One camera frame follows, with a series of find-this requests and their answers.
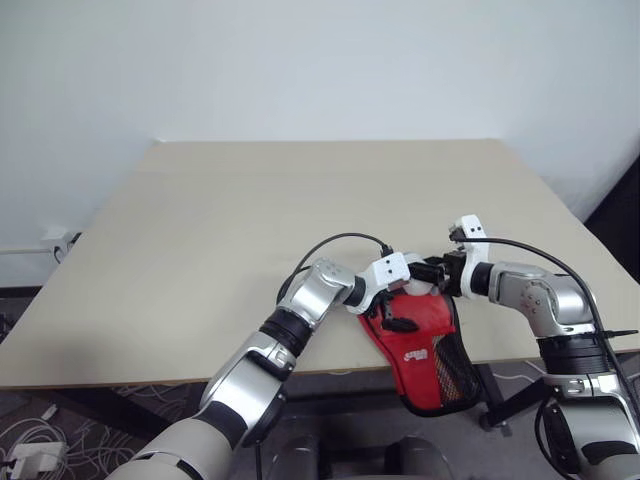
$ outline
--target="red mesh pouch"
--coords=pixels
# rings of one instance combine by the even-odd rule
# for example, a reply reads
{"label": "red mesh pouch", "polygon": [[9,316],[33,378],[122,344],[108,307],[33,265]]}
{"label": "red mesh pouch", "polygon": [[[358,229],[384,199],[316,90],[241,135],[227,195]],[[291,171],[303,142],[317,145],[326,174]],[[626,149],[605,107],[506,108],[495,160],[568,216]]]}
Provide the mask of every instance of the red mesh pouch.
{"label": "red mesh pouch", "polygon": [[412,413],[433,417],[478,402],[480,382],[451,297],[384,292],[358,318],[391,364],[398,395]]}

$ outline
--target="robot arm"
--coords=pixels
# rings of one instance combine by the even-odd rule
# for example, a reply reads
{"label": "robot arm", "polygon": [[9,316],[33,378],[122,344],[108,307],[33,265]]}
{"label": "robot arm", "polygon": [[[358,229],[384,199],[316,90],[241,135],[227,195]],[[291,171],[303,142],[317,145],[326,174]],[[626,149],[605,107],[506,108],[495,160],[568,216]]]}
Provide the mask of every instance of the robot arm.
{"label": "robot arm", "polygon": [[[475,216],[463,217],[452,230],[463,230],[464,238],[485,237]],[[486,296],[529,321],[547,370],[543,381],[555,399],[542,417],[553,461],[584,479],[640,478],[640,435],[631,400],[609,367],[584,292],[568,275],[488,263],[488,251],[477,250],[487,245],[463,242],[462,252],[470,247],[472,255],[458,290],[470,298]]]}
{"label": "robot arm", "polygon": [[207,384],[200,410],[153,439],[109,480],[222,480],[233,449],[264,439],[286,397],[283,382],[331,306],[365,311],[381,290],[409,280],[401,253],[356,275],[327,259],[292,285],[274,313]]}

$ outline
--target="table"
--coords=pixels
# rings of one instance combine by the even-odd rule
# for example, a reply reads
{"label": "table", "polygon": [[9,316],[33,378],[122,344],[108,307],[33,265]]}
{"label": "table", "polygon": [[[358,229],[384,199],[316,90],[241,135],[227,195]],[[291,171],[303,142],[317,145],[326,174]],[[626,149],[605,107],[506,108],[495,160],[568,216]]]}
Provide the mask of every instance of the table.
{"label": "table", "polygon": [[[0,387],[202,381],[271,313],[280,283],[320,239],[360,231],[440,255],[453,249],[449,225],[467,213],[490,234],[572,265],[606,328],[640,327],[638,284],[500,141],[164,143],[0,346]],[[361,239],[319,253],[356,271],[377,254]],[[553,268],[507,247],[493,247],[491,259]],[[472,361],[538,356],[517,312],[483,299],[458,305]],[[612,343],[639,347],[634,336]],[[297,371],[386,365],[355,318],[336,309]]]}

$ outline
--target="black cable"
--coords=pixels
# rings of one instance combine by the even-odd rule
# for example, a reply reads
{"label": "black cable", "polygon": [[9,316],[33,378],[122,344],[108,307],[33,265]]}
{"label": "black cable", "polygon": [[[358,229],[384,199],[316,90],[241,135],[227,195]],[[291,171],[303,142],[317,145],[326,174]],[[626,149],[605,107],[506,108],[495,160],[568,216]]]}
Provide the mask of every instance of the black cable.
{"label": "black cable", "polygon": [[[535,253],[536,255],[539,255],[540,257],[544,258],[545,260],[548,260],[549,262],[553,263],[554,265],[560,267],[562,270],[567,272],[569,276],[571,276],[571,278],[573,278],[573,280],[578,284],[578,286],[580,287],[580,289],[585,295],[587,304],[589,306],[589,309],[591,310],[591,315],[593,316],[593,323],[596,330],[596,337],[600,341],[601,347],[606,352],[607,358],[613,365],[613,368],[616,374],[618,375],[618,378],[620,379],[620,383],[622,383],[624,389],[627,392],[627,396],[629,397],[629,401],[631,402],[633,413],[636,416],[635,424],[638,425],[638,423],[640,422],[640,407],[638,406],[638,398],[637,398],[636,392],[632,387],[631,383],[629,382],[629,380],[627,379],[627,377],[625,376],[624,370],[622,369],[622,366],[620,365],[620,362],[618,361],[618,357],[616,357],[616,354],[613,351],[613,348],[611,348],[611,344],[609,343],[609,340],[607,340],[607,338],[605,337],[604,326],[602,325],[602,318],[600,317],[600,312],[598,311],[598,307],[596,307],[596,302],[595,302],[595,299],[593,298],[593,294],[591,293],[591,290],[587,286],[586,282],[582,279],[582,277],[580,277],[580,275],[578,275],[577,272],[575,272],[571,267],[569,267],[569,265],[559,260],[558,258],[554,257],[553,255],[545,252],[544,250],[540,250],[539,248],[536,248],[532,245],[528,245],[522,242],[517,242],[515,240],[508,240],[505,238],[466,238],[464,236],[456,235],[456,232],[453,232],[450,238],[455,242],[497,243],[497,244],[510,245],[512,247],[521,248],[523,250],[527,250],[531,253]],[[546,450],[542,448],[541,450],[543,455],[545,455],[545,458],[547,458]]]}
{"label": "black cable", "polygon": [[260,448],[260,442],[257,442],[254,451],[256,454],[256,479],[262,480],[262,449]]}
{"label": "black cable", "polygon": [[545,399],[542,400],[542,402],[540,402],[540,406],[538,407],[538,411],[536,412],[536,418],[533,422],[533,431],[536,434],[536,442],[538,443],[538,447],[540,448],[542,455],[547,460],[549,465],[551,465],[553,469],[558,473],[558,475],[568,480],[575,480],[575,477],[572,477],[571,475],[563,471],[563,469],[558,464],[556,464],[553,458],[551,458],[551,455],[549,454],[549,452],[547,452],[547,449],[545,448],[544,443],[542,442],[542,434],[540,433],[540,423],[542,421],[542,414],[544,413],[544,409],[549,403],[550,399],[551,399],[551,395],[547,395]]}
{"label": "black cable", "polygon": [[313,248],[311,248],[311,250],[309,250],[305,254],[305,256],[302,257],[302,259],[298,262],[298,264],[296,265],[296,268],[293,269],[293,272],[291,273],[291,275],[289,275],[280,286],[280,289],[278,290],[278,296],[276,297],[276,303],[282,300],[284,295],[287,293],[287,290],[291,286],[291,282],[293,281],[296,275],[298,275],[300,272],[303,271],[303,268],[304,268],[303,265],[307,260],[309,260],[309,257],[311,257],[311,255],[316,253],[321,247],[325,246],[327,243],[333,242],[334,240],[337,240],[339,238],[344,238],[344,237],[359,237],[359,238],[365,238],[367,240],[376,242],[382,248],[380,253],[383,257],[393,253],[393,249],[389,245],[384,243],[379,238],[376,238],[372,235],[367,235],[366,233],[347,232],[347,233],[338,233],[337,235],[332,235],[330,237],[327,237],[324,240],[322,240],[320,243],[314,245]]}
{"label": "black cable", "polygon": [[62,260],[60,260],[58,258],[58,253],[60,253],[62,251],[62,249],[60,247],[54,247],[53,248],[53,258],[55,259],[56,262],[58,262],[59,264],[62,263]]}
{"label": "black cable", "polygon": [[310,265],[307,265],[306,267],[302,267],[297,272],[294,272],[291,275],[289,275],[285,279],[285,281],[282,282],[282,285],[280,285],[280,288],[278,289],[278,295],[276,295],[276,303],[278,303],[280,300],[282,300],[282,298],[284,297],[285,293],[287,293],[287,290],[289,289],[289,286],[291,285],[291,282],[293,282],[293,279],[296,277],[296,275],[298,275],[299,273],[304,272],[305,270],[309,270],[310,268],[311,268]]}

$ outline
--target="white plug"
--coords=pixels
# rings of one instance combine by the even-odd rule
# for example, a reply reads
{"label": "white plug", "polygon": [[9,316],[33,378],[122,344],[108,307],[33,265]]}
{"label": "white plug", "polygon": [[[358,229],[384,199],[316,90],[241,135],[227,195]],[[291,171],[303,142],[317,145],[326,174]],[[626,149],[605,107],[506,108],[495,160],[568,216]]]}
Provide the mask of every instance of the white plug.
{"label": "white plug", "polygon": [[42,415],[40,415],[40,418],[45,422],[48,422],[49,420],[51,420],[51,417],[53,417],[57,412],[58,406],[54,403],[49,408],[47,408]]}
{"label": "white plug", "polygon": [[40,472],[52,472],[58,468],[67,446],[62,442],[19,443],[13,449],[11,480],[37,478]]}
{"label": "white plug", "polygon": [[51,252],[56,262],[62,263],[80,233],[78,230],[69,230],[65,227],[51,227],[40,239],[40,243]]}

